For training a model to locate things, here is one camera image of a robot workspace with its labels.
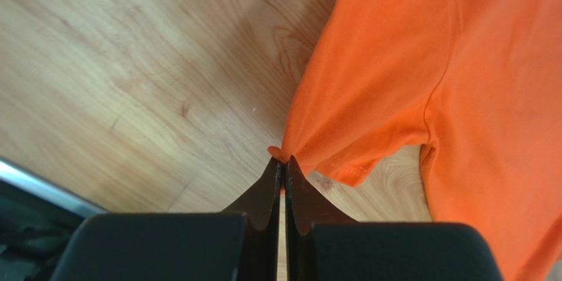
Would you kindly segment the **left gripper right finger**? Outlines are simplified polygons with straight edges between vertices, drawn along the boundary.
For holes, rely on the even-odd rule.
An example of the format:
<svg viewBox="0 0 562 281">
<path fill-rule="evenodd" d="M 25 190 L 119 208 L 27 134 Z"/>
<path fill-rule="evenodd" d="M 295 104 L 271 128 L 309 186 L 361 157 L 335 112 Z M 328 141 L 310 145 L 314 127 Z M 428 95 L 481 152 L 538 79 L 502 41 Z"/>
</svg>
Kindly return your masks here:
<svg viewBox="0 0 562 281">
<path fill-rule="evenodd" d="M 359 222 L 285 166 L 290 280 L 500 280 L 484 238 L 461 223 Z"/>
</svg>

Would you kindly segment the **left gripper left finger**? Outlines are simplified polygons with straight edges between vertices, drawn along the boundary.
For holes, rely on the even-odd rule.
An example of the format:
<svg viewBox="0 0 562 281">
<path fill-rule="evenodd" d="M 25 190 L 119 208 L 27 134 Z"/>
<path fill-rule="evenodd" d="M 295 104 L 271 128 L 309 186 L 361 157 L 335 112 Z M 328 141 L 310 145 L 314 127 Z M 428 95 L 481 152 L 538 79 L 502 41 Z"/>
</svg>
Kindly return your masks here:
<svg viewBox="0 0 562 281">
<path fill-rule="evenodd" d="M 105 213 L 73 234 L 54 280 L 275 280 L 280 167 L 214 213 Z"/>
</svg>

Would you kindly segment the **orange t-shirt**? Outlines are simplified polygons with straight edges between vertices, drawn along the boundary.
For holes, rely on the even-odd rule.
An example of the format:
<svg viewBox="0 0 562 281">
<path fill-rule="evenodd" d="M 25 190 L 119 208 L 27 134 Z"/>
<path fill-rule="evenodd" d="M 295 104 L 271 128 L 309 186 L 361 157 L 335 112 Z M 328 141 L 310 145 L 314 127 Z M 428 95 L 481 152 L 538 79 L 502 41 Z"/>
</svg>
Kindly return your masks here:
<svg viewBox="0 0 562 281">
<path fill-rule="evenodd" d="M 337 0 L 281 161 L 359 185 L 420 145 L 432 219 L 488 242 L 505 280 L 561 260 L 561 0 Z"/>
</svg>

